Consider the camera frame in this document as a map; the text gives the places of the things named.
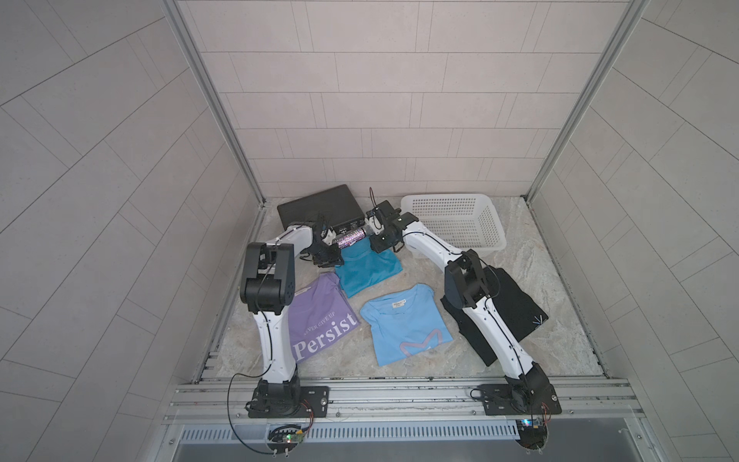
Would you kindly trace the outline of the teal t-shirt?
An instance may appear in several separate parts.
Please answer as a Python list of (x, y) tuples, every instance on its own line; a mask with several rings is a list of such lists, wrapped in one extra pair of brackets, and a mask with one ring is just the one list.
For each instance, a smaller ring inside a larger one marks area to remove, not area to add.
[(343, 248), (342, 266), (336, 267), (341, 287), (348, 298), (402, 272), (402, 264), (391, 249), (381, 253), (371, 248), (369, 238)]

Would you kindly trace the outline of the purple Persist t-shirt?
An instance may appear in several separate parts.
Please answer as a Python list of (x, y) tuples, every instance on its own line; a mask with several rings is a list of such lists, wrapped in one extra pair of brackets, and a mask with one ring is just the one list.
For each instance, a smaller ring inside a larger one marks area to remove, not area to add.
[(291, 352), (298, 363), (334, 346), (361, 325), (335, 273), (322, 273), (299, 289), (288, 320)]

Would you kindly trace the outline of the white plastic laundry basket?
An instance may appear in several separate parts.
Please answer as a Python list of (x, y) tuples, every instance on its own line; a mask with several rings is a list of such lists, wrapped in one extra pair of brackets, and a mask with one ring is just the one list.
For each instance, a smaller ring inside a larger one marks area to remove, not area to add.
[(484, 194), (412, 194), (400, 208), (457, 248), (486, 256), (507, 246), (498, 211)]

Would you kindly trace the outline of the light blue t-shirt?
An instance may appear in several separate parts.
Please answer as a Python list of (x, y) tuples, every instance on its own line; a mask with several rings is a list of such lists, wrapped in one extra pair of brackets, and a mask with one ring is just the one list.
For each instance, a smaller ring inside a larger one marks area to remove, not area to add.
[(371, 327), (380, 367), (452, 341), (434, 291), (425, 284), (370, 300), (360, 309), (360, 315)]

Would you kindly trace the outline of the black t-shirt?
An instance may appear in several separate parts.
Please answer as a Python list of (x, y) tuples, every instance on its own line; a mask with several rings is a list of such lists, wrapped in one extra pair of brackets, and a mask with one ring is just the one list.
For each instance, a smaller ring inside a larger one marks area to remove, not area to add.
[[(484, 274), (488, 281), (488, 290), (495, 295), (494, 306), (518, 342), (548, 320), (547, 313), (520, 288), (505, 269), (487, 267)], [(454, 308), (445, 296), (441, 298), (441, 303), (456, 321), (459, 333), (485, 366), (492, 366), (498, 358), (473, 320), (461, 309)]]

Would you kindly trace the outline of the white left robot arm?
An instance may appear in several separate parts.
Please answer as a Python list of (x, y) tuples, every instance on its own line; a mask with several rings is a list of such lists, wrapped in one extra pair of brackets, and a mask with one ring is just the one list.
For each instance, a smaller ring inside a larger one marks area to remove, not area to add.
[(336, 234), (322, 215), (312, 223), (293, 224), (267, 242), (246, 247), (239, 297), (254, 317), (265, 371), (257, 375), (271, 384), (296, 377), (288, 312), (296, 292), (296, 259), (306, 256), (317, 267), (344, 264)]

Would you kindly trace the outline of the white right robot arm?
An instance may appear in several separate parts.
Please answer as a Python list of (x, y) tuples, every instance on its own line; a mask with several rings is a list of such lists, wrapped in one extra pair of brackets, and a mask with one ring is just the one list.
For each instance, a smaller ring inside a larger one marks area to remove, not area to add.
[(445, 242), (416, 216), (403, 213), (388, 201), (376, 204), (367, 213), (367, 219), (373, 229), (369, 238), (373, 251), (380, 253), (403, 244), (444, 272), (448, 303), (471, 319), (492, 348), (519, 408), (532, 404), (537, 393), (548, 384), (548, 378), (502, 319), (478, 254)]

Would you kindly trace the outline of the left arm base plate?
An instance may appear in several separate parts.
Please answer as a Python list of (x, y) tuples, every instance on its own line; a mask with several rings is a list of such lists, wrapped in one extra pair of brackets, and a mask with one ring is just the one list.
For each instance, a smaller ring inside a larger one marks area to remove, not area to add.
[(330, 388), (301, 386), (297, 383), (271, 383), (261, 380), (246, 410), (251, 419), (324, 418)]

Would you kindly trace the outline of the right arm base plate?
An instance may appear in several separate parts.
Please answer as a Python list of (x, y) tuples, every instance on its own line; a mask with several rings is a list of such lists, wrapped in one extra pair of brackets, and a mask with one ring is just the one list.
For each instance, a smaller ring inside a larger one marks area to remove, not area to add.
[(470, 397), (482, 403), (487, 416), (562, 413), (558, 394), (550, 383), (537, 385), (533, 391), (527, 390), (523, 385), (481, 384), (471, 390)]

